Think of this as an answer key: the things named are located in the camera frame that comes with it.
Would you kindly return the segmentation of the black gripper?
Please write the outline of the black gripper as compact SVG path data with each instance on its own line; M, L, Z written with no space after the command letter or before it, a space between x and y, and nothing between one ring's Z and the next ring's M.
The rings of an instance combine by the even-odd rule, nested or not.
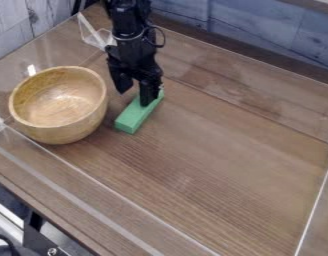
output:
M108 46L108 67L116 90L124 94L140 82L140 105L147 107L159 97L163 70L155 56L161 45L155 37L117 40Z

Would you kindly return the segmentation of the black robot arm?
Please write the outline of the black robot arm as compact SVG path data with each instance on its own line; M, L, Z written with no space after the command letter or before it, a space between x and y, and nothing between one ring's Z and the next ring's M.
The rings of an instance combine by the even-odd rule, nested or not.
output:
M147 107L157 98L163 70L156 62L157 27L149 20L151 0L101 0L112 22L115 45L105 46L106 63L116 90L124 94L139 81L140 105Z

